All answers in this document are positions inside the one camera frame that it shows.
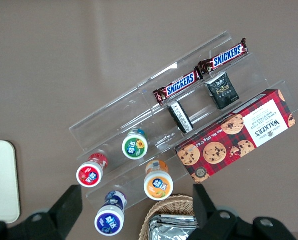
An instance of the red tartan box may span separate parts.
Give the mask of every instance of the red tartan box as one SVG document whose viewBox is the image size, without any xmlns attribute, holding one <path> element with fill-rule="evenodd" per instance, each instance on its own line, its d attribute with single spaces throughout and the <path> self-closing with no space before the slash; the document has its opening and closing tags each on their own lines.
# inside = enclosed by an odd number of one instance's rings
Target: red tartan box
<svg viewBox="0 0 298 240">
<path fill-rule="evenodd" d="M 279 90 L 266 90 L 175 147 L 201 183 L 295 124 Z"/>
</svg>

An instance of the wicker basket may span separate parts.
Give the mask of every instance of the wicker basket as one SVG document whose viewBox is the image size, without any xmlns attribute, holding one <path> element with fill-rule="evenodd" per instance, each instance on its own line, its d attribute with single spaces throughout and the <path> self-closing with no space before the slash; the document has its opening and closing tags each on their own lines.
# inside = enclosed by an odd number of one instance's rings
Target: wicker basket
<svg viewBox="0 0 298 240">
<path fill-rule="evenodd" d="M 148 240 L 149 221 L 156 214 L 194 216 L 192 198 L 185 195 L 173 195 L 156 203 L 145 217 L 139 240 Z"/>
</svg>

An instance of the white label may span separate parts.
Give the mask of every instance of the white label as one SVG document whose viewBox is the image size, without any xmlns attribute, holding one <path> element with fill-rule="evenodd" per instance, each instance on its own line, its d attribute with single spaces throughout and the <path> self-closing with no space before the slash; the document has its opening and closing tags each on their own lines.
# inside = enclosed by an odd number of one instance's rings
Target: white label
<svg viewBox="0 0 298 240">
<path fill-rule="evenodd" d="M 243 120 L 256 147 L 288 129 L 273 100 L 246 115 Z"/>
<path fill-rule="evenodd" d="M 238 109 L 235 109 L 233 111 L 234 114 L 239 113 L 240 111 L 242 111 L 243 109 L 247 108 L 248 106 L 250 106 L 252 103 L 255 103 L 257 100 L 259 100 L 260 98 L 264 97 L 265 94 L 260 94 L 258 96 L 256 96 L 255 98 L 253 98 L 252 100 L 248 101 L 246 104 L 240 106 Z"/>
<path fill-rule="evenodd" d="M 189 120 L 186 118 L 186 116 L 185 116 L 184 112 L 182 111 L 182 109 L 180 108 L 179 104 L 177 102 L 173 102 L 173 103 L 171 103 L 170 107 L 172 108 L 176 118 L 179 120 L 180 124 L 184 128 L 184 131 L 186 133 L 192 131 L 193 128 L 191 127 Z"/>
</svg>

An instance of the gray table surface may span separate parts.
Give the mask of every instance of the gray table surface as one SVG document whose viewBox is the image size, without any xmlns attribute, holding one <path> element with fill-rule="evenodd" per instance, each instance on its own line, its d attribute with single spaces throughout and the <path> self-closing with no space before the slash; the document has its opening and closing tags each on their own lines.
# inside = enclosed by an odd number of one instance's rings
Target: gray table surface
<svg viewBox="0 0 298 240">
<path fill-rule="evenodd" d="M 298 0 L 0 1 L 0 140 L 16 149 L 16 224 L 76 184 L 82 150 L 70 126 L 225 30 L 248 39 L 268 82 L 285 80 L 298 105 Z M 298 238 L 298 112 L 295 119 L 204 186 L 216 205 L 248 222 L 276 218 Z M 191 195 L 192 183 L 186 176 L 174 193 Z M 111 239 L 138 239 L 153 204 L 127 210 Z M 107 239 L 95 215 L 84 197 L 68 239 Z"/>
</svg>

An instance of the snickers logo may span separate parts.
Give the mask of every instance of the snickers logo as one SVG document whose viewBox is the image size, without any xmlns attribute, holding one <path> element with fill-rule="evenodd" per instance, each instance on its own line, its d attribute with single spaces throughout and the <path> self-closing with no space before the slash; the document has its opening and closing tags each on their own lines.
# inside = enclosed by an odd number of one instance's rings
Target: snickers logo
<svg viewBox="0 0 298 240">
<path fill-rule="evenodd" d="M 187 86 L 191 85 L 192 83 L 194 83 L 194 80 L 195 80 L 194 72 L 178 79 L 171 85 L 167 86 L 167 97 L 172 94 L 175 94 L 175 93 L 181 91 L 182 89 L 186 88 Z"/>
<path fill-rule="evenodd" d="M 225 64 L 226 62 L 228 62 L 234 58 L 237 58 L 241 54 L 242 54 L 242 45 L 239 44 L 239 45 L 235 46 L 234 48 L 232 48 L 218 56 L 215 56 L 213 58 L 213 68 L 217 68 L 220 65 Z"/>
</svg>

